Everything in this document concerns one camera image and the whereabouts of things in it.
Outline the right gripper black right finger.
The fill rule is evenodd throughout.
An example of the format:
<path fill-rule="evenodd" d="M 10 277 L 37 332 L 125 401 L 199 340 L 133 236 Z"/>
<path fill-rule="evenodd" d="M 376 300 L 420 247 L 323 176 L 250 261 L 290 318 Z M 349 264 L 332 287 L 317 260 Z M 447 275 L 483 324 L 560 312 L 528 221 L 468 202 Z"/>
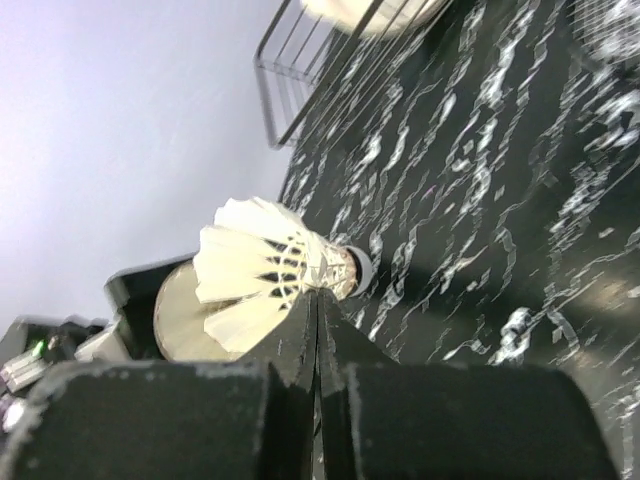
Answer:
<path fill-rule="evenodd" d="M 317 296 L 329 479 L 615 479 L 574 380 L 540 366 L 401 365 Z"/>

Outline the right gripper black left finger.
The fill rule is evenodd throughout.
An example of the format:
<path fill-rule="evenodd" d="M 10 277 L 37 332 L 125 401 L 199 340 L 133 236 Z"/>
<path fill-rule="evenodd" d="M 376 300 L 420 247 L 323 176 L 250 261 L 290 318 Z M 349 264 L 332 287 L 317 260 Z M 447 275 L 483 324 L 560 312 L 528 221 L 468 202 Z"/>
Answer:
<path fill-rule="evenodd" d="M 5 479 L 308 479 L 318 297 L 234 362 L 67 362 L 31 390 Z"/>

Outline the black BOKA shuttlecock tube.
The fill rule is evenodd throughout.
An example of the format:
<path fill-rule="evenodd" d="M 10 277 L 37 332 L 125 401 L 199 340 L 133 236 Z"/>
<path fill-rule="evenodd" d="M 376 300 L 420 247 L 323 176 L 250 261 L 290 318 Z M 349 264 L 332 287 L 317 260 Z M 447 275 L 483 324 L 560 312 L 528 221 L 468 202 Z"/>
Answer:
<path fill-rule="evenodd" d="M 119 333 L 135 360 L 234 361 L 248 350 L 227 350 L 204 331 L 225 303 L 202 304 L 190 255 L 121 270 L 105 285 Z"/>

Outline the white shuttlecock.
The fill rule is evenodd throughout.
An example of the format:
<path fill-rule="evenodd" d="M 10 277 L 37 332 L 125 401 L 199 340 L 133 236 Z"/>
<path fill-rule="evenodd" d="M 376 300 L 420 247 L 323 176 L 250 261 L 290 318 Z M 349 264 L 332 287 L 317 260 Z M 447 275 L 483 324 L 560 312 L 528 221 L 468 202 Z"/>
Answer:
<path fill-rule="evenodd" d="M 228 200 L 199 233 L 192 260 L 198 301 L 214 306 L 204 332 L 232 354 L 244 354 L 278 327 L 299 296 L 326 289 L 342 301 L 373 279 L 370 256 L 309 229 L 280 203 Z"/>

